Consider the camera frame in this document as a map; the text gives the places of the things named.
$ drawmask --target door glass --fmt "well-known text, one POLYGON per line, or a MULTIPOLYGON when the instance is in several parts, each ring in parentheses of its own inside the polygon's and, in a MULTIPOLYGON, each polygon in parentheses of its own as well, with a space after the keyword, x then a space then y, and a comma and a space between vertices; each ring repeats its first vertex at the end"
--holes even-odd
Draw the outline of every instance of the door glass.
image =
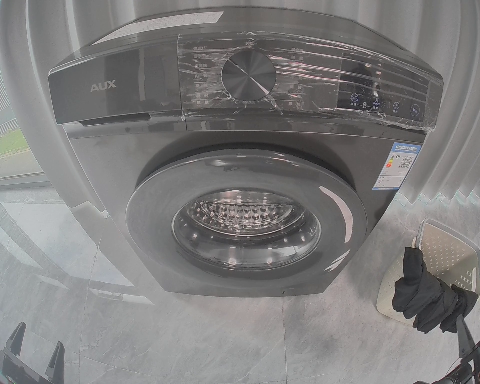
POLYGON ((0 179, 42 173, 18 126, 0 72, 0 179))

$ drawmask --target sticker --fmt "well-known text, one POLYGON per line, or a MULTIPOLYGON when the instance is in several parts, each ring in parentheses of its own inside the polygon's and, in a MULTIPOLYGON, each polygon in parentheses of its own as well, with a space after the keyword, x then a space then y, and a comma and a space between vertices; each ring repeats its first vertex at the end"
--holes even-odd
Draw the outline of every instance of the sticker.
POLYGON ((95 43, 92 43, 92 45, 103 43, 104 41, 109 41, 117 37, 133 35, 140 32, 153 31, 155 29, 178 27, 181 25, 216 23, 218 19, 220 19, 221 15, 223 15, 223 11, 198 12, 139 21, 136 23, 124 25, 116 31, 113 31, 111 34, 108 34, 105 37, 102 37, 100 40, 97 40, 95 43))
POLYGON ((373 190, 399 189, 420 152, 421 145, 393 143, 373 190))

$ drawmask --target energy label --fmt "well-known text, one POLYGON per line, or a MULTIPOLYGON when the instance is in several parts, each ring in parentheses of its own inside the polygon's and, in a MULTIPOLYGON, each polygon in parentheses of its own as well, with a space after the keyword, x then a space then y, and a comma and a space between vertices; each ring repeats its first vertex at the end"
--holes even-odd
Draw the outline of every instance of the energy label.
POLYGON ((421 145, 394 143, 372 189, 399 189, 420 149, 421 145))

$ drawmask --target plastic wrap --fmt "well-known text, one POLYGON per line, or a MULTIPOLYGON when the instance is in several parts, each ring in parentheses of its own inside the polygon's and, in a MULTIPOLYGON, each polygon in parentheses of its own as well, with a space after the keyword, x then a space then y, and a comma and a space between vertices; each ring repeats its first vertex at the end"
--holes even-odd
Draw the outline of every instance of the plastic wrap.
POLYGON ((440 77, 377 52, 279 33, 180 35, 178 62, 186 119, 257 110, 371 121, 428 132, 435 127, 443 87, 440 77), (276 70, 275 86, 260 100, 237 100, 222 84, 223 65, 245 49, 266 55, 276 70))

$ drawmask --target washing machine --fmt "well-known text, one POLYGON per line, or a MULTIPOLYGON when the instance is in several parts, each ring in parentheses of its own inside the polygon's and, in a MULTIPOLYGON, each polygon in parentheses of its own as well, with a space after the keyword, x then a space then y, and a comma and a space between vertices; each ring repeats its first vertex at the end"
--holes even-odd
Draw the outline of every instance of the washing machine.
POLYGON ((441 76, 351 20, 224 7, 152 16, 48 77, 57 124, 166 291, 323 292, 435 126, 441 76))

